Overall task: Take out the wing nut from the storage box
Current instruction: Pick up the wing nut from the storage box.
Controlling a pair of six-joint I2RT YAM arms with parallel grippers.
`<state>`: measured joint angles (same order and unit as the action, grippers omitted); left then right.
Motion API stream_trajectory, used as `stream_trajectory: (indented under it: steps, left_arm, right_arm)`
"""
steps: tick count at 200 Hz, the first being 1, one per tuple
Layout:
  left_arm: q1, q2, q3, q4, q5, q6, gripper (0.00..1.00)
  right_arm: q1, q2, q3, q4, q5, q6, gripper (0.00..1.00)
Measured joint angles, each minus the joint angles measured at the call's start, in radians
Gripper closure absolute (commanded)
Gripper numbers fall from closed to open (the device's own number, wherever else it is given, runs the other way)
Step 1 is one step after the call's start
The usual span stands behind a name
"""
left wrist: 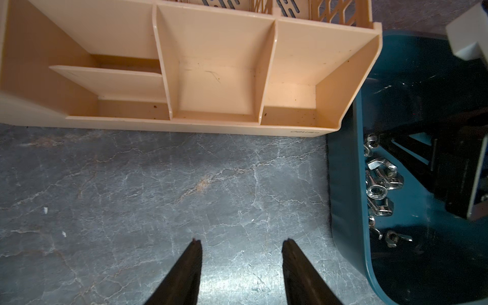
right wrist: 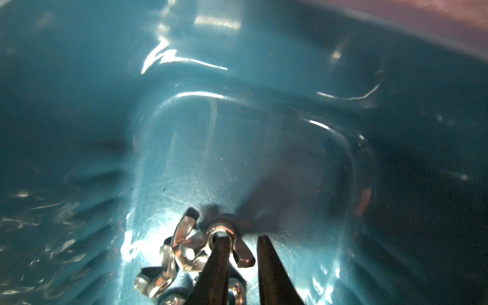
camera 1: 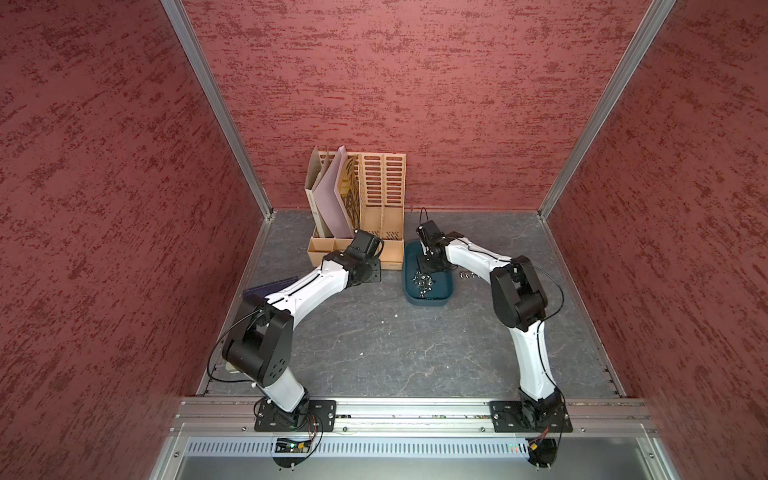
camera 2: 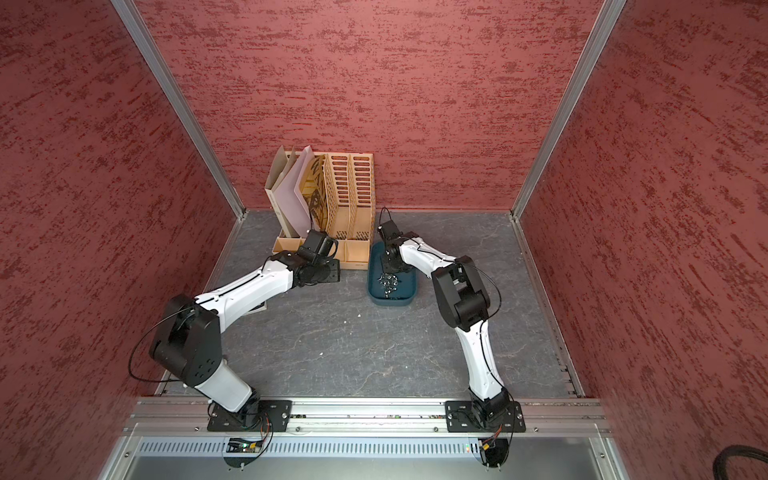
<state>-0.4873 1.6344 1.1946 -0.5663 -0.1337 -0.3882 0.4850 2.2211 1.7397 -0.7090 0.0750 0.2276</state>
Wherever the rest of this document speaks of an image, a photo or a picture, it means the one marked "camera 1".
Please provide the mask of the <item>teal plastic storage tray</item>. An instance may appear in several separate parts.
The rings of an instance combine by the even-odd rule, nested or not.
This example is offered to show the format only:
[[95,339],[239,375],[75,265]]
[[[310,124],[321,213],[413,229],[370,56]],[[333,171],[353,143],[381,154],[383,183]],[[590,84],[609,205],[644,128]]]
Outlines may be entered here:
[[423,273],[418,259],[422,247],[418,240],[408,242],[404,248],[403,290],[406,300],[415,306],[440,307],[448,303],[454,292],[450,271]]

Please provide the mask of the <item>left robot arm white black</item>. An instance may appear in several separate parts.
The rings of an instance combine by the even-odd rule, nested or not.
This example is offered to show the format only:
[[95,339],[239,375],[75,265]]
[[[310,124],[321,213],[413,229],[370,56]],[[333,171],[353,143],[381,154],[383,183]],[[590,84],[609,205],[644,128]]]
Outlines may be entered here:
[[381,280],[384,241],[357,230],[343,250],[325,255],[318,267],[265,297],[253,296],[221,335],[221,356],[268,401],[258,427],[301,430],[310,426],[309,392],[289,368],[295,328],[330,297]]

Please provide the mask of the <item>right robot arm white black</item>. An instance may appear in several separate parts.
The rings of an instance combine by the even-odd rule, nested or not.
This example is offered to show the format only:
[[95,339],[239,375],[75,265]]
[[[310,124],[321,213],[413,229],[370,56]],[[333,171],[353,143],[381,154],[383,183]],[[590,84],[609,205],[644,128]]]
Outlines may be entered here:
[[443,232],[432,220],[420,224],[417,234],[422,273],[460,267],[490,285],[494,313],[511,334],[519,367],[520,403],[511,413],[515,426],[532,432],[569,431],[564,395],[547,356],[548,298],[531,260],[494,253],[458,232]]

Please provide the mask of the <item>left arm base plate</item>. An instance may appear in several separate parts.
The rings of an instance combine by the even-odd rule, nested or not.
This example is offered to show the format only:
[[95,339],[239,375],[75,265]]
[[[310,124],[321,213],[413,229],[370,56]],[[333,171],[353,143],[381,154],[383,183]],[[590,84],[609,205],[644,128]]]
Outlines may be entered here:
[[272,400],[254,406],[256,432],[332,432],[337,413],[334,400],[304,399],[294,411],[279,408]]

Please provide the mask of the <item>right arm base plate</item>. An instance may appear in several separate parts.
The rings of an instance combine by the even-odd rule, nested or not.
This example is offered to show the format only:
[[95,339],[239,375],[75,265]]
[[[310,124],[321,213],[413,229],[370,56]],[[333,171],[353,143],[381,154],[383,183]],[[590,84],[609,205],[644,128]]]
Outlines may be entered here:
[[496,433],[572,433],[565,404],[552,402],[491,401],[490,418]]

